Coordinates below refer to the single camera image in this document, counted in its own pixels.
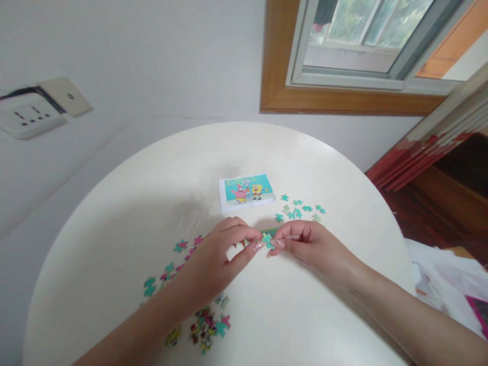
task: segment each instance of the patrick star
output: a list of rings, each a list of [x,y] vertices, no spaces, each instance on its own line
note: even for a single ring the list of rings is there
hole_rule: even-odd
[[[231,191],[235,194],[235,200],[237,203],[245,203],[246,202],[246,193],[241,185],[237,185],[237,191]]]

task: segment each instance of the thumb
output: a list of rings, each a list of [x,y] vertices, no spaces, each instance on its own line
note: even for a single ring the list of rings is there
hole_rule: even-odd
[[[260,251],[265,245],[262,241],[249,244],[241,250],[232,260],[227,264],[229,266],[230,275],[236,277],[254,258],[256,253]]]

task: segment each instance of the wooden floor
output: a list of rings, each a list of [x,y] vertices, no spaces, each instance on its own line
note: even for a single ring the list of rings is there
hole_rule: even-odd
[[[398,192],[380,190],[393,211],[403,236],[441,249],[464,247],[482,265],[488,265],[488,240],[475,235],[460,237],[409,191],[408,185]]]

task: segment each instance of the hand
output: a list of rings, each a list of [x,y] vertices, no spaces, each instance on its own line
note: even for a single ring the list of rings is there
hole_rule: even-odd
[[[313,221],[294,220],[275,234],[268,256],[288,252],[337,284],[349,286],[366,265],[330,231]]]
[[[176,278],[168,284],[176,296],[184,297],[189,313],[198,311],[213,301],[247,266],[264,246],[261,232],[238,217],[220,221],[195,249]],[[251,242],[231,261],[226,251],[244,239]]]

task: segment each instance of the right hand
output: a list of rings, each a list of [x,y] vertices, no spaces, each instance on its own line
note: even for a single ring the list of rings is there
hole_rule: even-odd
[[[367,266],[330,231],[317,222],[294,220],[276,232],[269,256],[285,251],[319,271],[333,282],[350,286]]]

